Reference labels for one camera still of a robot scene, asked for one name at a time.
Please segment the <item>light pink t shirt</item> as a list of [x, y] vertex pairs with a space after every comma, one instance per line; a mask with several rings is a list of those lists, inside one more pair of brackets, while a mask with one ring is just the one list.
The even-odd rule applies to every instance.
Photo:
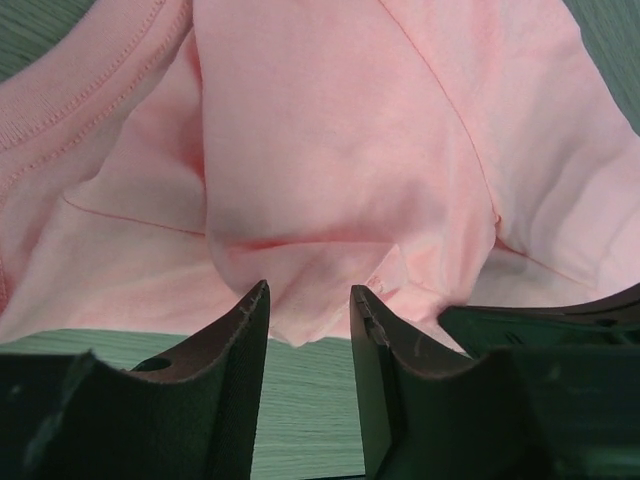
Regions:
[[561, 1], [99, 1], [1, 86], [1, 338], [272, 337], [371, 288], [450, 304], [639, 280], [639, 138]]

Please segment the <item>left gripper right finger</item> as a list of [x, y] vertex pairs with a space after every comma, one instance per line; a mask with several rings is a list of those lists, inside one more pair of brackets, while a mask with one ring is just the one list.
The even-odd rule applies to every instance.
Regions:
[[639, 290], [558, 308], [451, 307], [451, 350], [369, 288], [350, 323], [369, 479], [635, 479]]

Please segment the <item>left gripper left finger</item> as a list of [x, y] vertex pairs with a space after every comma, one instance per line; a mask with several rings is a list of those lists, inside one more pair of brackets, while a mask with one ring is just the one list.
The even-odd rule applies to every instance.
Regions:
[[246, 479], [270, 291], [130, 370], [91, 352], [1, 358], [5, 479]]

